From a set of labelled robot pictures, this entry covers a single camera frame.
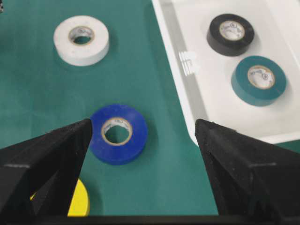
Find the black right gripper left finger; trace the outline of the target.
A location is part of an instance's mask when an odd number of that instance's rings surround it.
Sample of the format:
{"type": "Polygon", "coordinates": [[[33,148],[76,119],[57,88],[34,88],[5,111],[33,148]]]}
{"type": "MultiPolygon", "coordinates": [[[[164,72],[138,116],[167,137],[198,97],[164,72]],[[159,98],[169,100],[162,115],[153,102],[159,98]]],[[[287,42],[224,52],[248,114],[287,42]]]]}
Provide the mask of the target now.
{"type": "Polygon", "coordinates": [[[90,119],[0,150],[0,222],[66,217],[92,136],[90,119]]]}

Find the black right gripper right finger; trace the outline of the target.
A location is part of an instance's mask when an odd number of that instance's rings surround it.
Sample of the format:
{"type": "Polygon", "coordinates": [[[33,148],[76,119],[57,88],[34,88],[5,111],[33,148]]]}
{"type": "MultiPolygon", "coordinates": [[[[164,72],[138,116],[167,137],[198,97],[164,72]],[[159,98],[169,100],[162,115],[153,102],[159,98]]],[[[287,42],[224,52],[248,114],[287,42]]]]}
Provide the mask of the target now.
{"type": "Polygon", "coordinates": [[[195,137],[219,215],[299,224],[299,153],[203,119],[195,137]]]}

